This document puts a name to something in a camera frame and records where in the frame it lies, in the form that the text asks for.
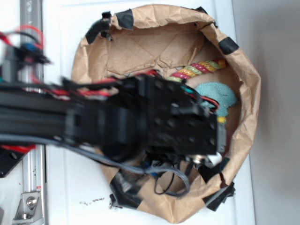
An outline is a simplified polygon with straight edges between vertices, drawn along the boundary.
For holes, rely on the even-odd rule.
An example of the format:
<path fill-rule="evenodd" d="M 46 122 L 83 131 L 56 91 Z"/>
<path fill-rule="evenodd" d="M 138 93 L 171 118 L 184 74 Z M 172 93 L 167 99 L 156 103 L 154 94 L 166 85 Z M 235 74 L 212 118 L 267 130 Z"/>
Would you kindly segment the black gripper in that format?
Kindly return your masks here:
<path fill-rule="evenodd" d="M 147 151 L 219 164 L 226 149 L 226 129 L 218 122 L 218 101 L 184 83 L 141 76 L 139 95 L 147 113 Z"/>

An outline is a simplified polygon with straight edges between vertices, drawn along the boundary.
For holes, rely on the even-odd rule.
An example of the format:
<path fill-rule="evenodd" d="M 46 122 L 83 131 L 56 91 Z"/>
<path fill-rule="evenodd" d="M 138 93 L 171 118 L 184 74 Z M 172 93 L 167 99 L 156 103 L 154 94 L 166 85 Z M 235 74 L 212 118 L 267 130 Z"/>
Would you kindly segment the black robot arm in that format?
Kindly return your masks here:
<path fill-rule="evenodd" d="M 226 129 L 216 110 L 184 83 L 145 74 L 98 84 L 65 80 L 67 101 L 27 87 L 0 86 L 2 143 L 87 144 L 117 162 L 145 152 L 194 157 L 225 151 Z"/>

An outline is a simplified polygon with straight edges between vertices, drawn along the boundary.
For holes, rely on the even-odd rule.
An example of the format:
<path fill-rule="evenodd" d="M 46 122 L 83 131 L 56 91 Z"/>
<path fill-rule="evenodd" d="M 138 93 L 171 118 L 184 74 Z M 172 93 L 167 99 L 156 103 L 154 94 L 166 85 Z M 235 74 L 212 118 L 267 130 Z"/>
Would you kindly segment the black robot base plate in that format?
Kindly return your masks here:
<path fill-rule="evenodd" d="M 33 145 L 0 145 L 0 177 L 5 178 L 33 149 Z"/>

